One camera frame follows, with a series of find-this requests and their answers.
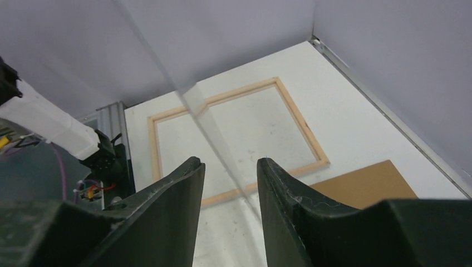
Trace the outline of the white wooden picture frame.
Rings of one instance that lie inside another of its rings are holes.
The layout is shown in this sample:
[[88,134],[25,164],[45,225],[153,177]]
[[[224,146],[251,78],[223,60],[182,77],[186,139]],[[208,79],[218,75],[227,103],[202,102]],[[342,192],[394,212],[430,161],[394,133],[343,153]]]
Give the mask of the white wooden picture frame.
[[[323,151],[321,145],[317,141],[315,135],[311,131],[310,127],[306,123],[303,115],[299,111],[297,105],[294,103],[294,100],[288,93],[285,85],[279,77],[269,78],[260,82],[256,82],[250,85],[246,85],[225,93],[220,93],[218,95],[209,97],[205,100],[205,105],[207,107],[212,107],[221,103],[225,103],[246,95],[250,95],[259,91],[266,90],[268,88],[274,87],[281,96],[282,101],[284,102],[286,108],[291,114],[294,122],[296,123],[298,129],[300,130],[302,136],[304,137],[308,147],[316,158],[316,162],[293,169],[289,171],[289,174],[292,176],[301,176],[309,172],[318,171],[323,167],[326,167],[330,164],[330,161]],[[154,114],[147,118],[147,126],[149,130],[149,142],[151,149],[151,173],[154,181],[158,181],[163,177],[162,172],[162,163],[161,155],[159,150],[159,139],[157,134],[156,125],[159,122],[167,121],[188,114],[189,111],[185,106],[180,106],[167,110],[158,114]]]

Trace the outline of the brown cardboard backing board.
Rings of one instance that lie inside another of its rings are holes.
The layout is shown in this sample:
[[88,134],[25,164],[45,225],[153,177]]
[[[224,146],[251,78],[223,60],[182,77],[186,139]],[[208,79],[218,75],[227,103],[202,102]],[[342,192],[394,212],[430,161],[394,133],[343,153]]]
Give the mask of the brown cardboard backing board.
[[357,209],[364,209],[385,199],[417,198],[390,160],[318,182],[311,188]]

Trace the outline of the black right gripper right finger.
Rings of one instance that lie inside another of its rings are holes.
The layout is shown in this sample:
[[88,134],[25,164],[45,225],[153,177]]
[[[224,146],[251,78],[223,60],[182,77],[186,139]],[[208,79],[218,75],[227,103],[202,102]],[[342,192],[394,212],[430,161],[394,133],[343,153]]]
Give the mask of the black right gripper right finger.
[[342,204],[257,161],[268,266],[470,266],[471,201]]

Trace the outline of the clear glass pane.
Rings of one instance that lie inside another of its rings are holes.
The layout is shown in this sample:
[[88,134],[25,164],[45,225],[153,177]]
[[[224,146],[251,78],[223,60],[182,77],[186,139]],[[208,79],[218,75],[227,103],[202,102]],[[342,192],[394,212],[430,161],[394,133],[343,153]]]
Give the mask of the clear glass pane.
[[189,111],[198,135],[211,149],[206,161],[204,190],[232,186],[235,196],[202,204],[196,241],[200,266],[266,266],[262,221],[229,151],[220,126],[205,101],[201,80],[218,71],[222,50],[228,47],[224,32],[198,1],[157,2],[159,20],[150,25],[150,8],[143,1],[117,1],[117,7],[144,46],[165,82]]

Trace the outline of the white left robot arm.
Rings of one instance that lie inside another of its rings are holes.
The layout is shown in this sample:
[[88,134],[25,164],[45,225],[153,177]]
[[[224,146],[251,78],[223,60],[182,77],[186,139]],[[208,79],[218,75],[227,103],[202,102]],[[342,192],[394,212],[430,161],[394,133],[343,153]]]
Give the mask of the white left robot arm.
[[83,124],[44,98],[1,61],[1,118],[63,148],[104,183],[125,177],[126,160],[100,130]]

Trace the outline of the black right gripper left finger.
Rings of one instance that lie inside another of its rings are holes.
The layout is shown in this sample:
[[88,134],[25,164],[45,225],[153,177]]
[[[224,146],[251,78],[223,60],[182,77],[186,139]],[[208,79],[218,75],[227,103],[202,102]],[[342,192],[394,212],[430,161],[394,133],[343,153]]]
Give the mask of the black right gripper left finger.
[[92,211],[1,202],[2,266],[191,266],[205,164],[188,158],[141,191]]

